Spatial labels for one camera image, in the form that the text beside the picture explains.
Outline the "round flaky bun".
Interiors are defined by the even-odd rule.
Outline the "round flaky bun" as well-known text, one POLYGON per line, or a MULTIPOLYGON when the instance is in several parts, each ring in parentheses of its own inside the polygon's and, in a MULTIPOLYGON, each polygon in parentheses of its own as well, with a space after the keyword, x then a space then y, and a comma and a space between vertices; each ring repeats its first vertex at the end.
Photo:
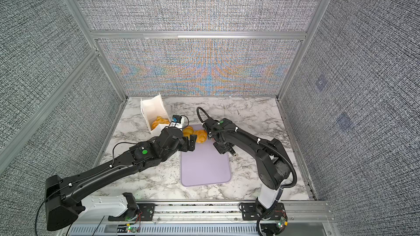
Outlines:
POLYGON ((193 132, 196 135, 196 143, 202 144, 207 141, 207 132, 205 130, 197 130, 193 132))

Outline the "white paper gift bag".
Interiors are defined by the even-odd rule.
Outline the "white paper gift bag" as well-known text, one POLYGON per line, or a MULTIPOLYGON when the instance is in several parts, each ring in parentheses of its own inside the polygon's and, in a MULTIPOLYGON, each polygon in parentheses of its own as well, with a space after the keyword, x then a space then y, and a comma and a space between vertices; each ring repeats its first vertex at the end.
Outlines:
POLYGON ((161 131, 165 127, 169 126, 169 124, 160 124, 154 130, 151 129, 151 125, 153 121, 156 120, 157 116, 161 116, 164 119, 170 120, 170 117, 165 109, 161 95, 157 95, 150 99, 142 99, 141 112, 147 122, 148 130, 150 131, 153 137, 159 136, 161 131))

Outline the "glazed ring donut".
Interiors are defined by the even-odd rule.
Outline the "glazed ring donut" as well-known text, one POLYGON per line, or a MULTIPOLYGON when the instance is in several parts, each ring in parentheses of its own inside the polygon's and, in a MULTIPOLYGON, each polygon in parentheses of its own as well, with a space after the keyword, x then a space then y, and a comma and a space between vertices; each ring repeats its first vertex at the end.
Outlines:
POLYGON ((158 125, 160 124, 169 124, 169 120, 168 119, 164 119, 161 116, 157 116, 156 120, 153 121, 152 125, 151 125, 151 129, 154 130, 158 125))

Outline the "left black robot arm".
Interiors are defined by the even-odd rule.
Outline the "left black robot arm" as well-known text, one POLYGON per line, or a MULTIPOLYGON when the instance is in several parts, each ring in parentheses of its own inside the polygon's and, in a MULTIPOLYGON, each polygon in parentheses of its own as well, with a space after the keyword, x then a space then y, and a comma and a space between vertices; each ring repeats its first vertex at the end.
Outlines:
POLYGON ((82 200, 93 192, 126 176, 158 166, 178 151, 195 150, 197 135, 186 137, 175 127, 166 127, 157 137, 131 145, 116 158, 80 174, 45 181, 45 214, 48 231, 74 223, 87 207, 82 200))

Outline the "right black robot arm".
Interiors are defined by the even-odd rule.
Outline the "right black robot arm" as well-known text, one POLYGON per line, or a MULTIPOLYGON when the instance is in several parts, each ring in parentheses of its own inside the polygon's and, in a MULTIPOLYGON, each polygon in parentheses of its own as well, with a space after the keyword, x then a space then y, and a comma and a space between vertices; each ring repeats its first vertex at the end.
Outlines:
POLYGON ((273 139, 261 139, 237 127, 228 119, 206 119, 202 123, 213 146, 220 154, 235 154, 238 147, 256 162, 257 175, 262 182, 260 195, 255 202, 255 212, 267 218, 276 207, 284 189, 293 188, 297 183, 296 170, 283 144, 273 139))

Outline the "small round croissant top left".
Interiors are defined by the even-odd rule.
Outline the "small round croissant top left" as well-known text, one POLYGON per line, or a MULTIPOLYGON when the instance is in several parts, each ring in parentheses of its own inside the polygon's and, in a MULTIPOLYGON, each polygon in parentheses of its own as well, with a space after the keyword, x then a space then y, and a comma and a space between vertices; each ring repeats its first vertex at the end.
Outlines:
POLYGON ((183 129, 183 136, 184 137, 190 137, 192 134, 194 134, 194 129, 191 126, 188 126, 183 129))

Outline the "lavender plastic tray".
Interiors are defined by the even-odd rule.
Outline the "lavender plastic tray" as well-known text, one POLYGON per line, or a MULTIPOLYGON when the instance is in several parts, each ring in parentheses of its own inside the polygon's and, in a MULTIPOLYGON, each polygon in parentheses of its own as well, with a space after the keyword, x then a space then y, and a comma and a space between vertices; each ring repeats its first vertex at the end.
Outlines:
POLYGON ((212 140, 180 153, 180 182, 185 187, 223 184, 231 180, 229 156, 220 154, 212 140))

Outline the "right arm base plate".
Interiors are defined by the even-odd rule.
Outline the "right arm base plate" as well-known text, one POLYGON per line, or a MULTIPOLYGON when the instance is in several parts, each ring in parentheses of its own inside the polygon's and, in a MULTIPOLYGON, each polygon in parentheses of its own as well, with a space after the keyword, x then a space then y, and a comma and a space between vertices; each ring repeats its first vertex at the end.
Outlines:
MULTIPOLYGON (((257 219, 266 210, 260 203, 255 202, 241 202, 239 210, 242 214, 242 219, 245 221, 257 221, 257 219)), ((263 217, 263 220, 288 221, 288 216, 285 211, 283 203, 278 202, 270 213, 263 217)))

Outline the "aluminium front rail frame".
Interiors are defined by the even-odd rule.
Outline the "aluminium front rail frame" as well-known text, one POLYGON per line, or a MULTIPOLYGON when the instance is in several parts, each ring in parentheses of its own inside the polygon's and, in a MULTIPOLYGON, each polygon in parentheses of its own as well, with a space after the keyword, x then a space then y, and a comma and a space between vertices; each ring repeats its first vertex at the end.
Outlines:
MULTIPOLYGON (((139 201, 141 218, 111 221, 82 218, 57 236, 255 236, 256 217, 242 210, 255 201, 139 201)), ((339 236, 338 223, 325 201, 281 201, 288 217, 284 236, 339 236)))

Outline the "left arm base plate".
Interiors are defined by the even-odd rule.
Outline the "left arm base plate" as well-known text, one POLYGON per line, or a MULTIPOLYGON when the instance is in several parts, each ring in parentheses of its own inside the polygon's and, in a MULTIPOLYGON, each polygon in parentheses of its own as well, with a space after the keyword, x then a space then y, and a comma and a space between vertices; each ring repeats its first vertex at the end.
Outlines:
POLYGON ((135 208, 129 208, 125 213, 118 217, 109 216, 108 221, 124 221, 134 222, 140 221, 152 221, 154 216, 156 204, 154 203, 140 203, 135 208))

